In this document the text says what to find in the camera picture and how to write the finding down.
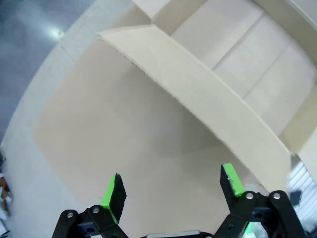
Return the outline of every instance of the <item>screw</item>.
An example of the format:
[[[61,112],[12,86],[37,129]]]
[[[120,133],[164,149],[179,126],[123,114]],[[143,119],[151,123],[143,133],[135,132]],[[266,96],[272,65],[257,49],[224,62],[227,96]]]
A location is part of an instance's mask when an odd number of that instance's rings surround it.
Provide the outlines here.
[[[279,193],[276,192],[275,194],[273,194],[273,198],[280,199],[281,195],[279,195]]]
[[[73,216],[74,216],[74,213],[72,213],[72,212],[70,212],[70,213],[67,214],[67,217],[68,217],[68,218],[71,218],[71,217],[73,217]]]
[[[246,197],[247,199],[253,199],[253,194],[249,192],[247,193]]]
[[[98,207],[93,209],[93,213],[98,213],[98,212],[99,212],[99,208]]]

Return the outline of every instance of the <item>gray floor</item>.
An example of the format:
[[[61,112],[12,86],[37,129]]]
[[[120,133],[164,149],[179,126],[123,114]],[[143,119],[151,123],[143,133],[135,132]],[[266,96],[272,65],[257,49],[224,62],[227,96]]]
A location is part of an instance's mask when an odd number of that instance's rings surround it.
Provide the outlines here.
[[[0,142],[25,89],[94,0],[0,0]]]

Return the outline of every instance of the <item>silver bolt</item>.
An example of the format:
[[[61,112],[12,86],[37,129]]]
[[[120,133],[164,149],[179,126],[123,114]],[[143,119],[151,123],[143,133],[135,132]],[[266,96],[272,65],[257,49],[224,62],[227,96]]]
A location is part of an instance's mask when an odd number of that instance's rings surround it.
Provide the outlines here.
[[[98,213],[98,212],[99,212],[99,208],[98,207],[93,209],[93,213]]]
[[[247,193],[246,197],[247,199],[253,199],[253,194],[249,192]]]
[[[281,195],[279,195],[279,193],[275,193],[275,194],[273,194],[273,197],[275,198],[275,199],[280,199],[281,198]]]
[[[71,217],[73,217],[73,216],[74,216],[74,213],[72,213],[72,212],[70,212],[70,213],[67,214],[67,217],[68,217],[68,218],[71,218]]]

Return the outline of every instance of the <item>green tape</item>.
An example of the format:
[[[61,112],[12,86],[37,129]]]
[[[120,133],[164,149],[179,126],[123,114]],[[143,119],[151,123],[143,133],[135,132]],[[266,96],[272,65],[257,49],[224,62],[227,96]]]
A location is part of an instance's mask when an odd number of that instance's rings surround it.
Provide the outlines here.
[[[231,188],[234,192],[234,195],[236,197],[241,196],[245,190],[244,187],[242,186],[240,179],[236,173],[236,171],[234,170],[232,164],[228,163],[228,164],[224,164],[223,165],[224,170],[226,171],[226,174],[228,175],[230,184],[231,184]]]
[[[112,197],[112,193],[113,193],[113,190],[114,190],[114,180],[115,180],[115,175],[112,175],[111,178],[110,178],[110,181],[108,183],[108,186],[107,186],[107,189],[106,189],[106,192],[104,194],[104,197],[103,199],[101,200],[101,206],[105,209],[108,209],[112,218],[113,218],[113,221],[118,224],[118,221],[117,219],[115,218],[114,214],[112,213],[111,211],[111,208],[110,208],[110,201],[111,201],[111,197]]]

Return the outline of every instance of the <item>open box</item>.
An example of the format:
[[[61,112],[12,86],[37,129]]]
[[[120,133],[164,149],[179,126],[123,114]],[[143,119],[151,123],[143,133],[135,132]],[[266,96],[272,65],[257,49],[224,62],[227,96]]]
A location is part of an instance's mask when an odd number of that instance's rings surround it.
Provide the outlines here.
[[[133,7],[114,23],[128,28],[101,33],[78,60],[35,128],[39,148],[82,204],[102,196],[113,173],[122,175],[121,225],[130,236],[145,228],[214,232],[228,213],[222,163],[232,163],[244,184],[286,190],[291,152],[242,99],[248,88],[235,92],[217,75],[262,10],[242,1],[246,18],[221,28],[210,20],[224,2],[216,9],[172,0],[153,18]],[[222,30],[216,37],[214,28]]]

